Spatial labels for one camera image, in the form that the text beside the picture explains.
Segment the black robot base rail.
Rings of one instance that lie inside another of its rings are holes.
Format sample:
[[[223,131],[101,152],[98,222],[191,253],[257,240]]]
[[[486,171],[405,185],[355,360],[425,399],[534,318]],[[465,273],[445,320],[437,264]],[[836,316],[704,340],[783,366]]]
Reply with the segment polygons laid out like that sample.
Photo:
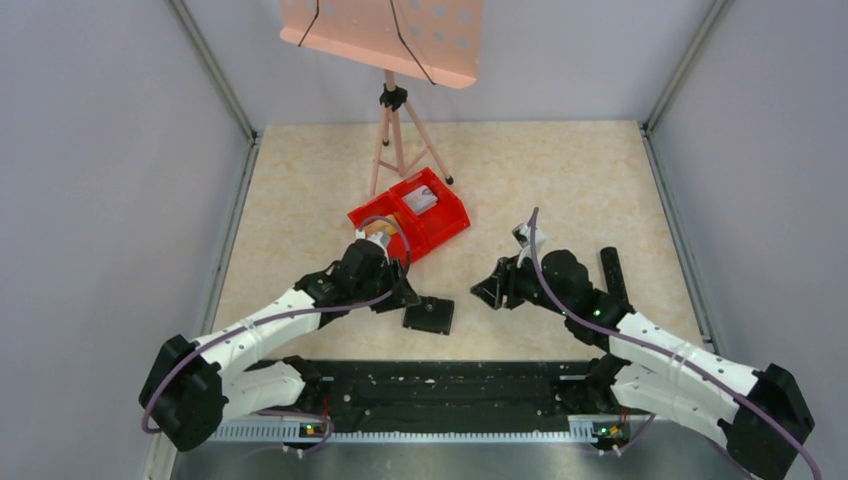
[[[614,403],[590,378],[599,361],[315,360],[295,403],[223,424],[215,441],[582,443],[613,455],[649,416]]]

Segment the black leather card holder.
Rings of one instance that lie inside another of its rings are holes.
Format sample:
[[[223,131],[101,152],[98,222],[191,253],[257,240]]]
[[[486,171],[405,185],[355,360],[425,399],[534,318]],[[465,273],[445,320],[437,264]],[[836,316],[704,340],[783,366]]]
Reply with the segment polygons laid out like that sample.
[[[454,311],[453,300],[425,296],[418,305],[405,310],[402,326],[406,329],[448,336]]]

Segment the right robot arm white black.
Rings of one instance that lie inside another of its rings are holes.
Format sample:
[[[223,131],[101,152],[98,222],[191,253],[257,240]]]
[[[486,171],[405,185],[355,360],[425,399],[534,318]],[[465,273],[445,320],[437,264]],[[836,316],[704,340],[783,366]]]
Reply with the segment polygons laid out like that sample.
[[[791,372],[735,363],[663,329],[630,305],[617,250],[602,249],[600,260],[605,289],[570,251],[555,250],[539,265],[527,251],[502,257],[471,292],[493,309],[532,304],[561,314],[575,338],[603,350],[586,378],[594,409],[671,420],[759,479],[785,478],[797,457],[821,478],[804,447],[815,422]]]

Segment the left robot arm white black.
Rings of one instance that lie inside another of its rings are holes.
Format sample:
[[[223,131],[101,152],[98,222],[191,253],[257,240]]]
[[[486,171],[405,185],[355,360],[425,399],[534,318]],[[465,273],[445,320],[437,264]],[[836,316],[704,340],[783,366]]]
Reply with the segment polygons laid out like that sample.
[[[407,275],[411,253],[390,257],[375,237],[357,239],[342,257],[308,273],[259,311],[195,339],[166,340],[139,394],[142,430],[164,434],[180,452],[204,443],[218,427],[272,406],[308,413],[320,386],[296,362],[257,368],[273,350],[353,310],[382,313],[416,303]]]

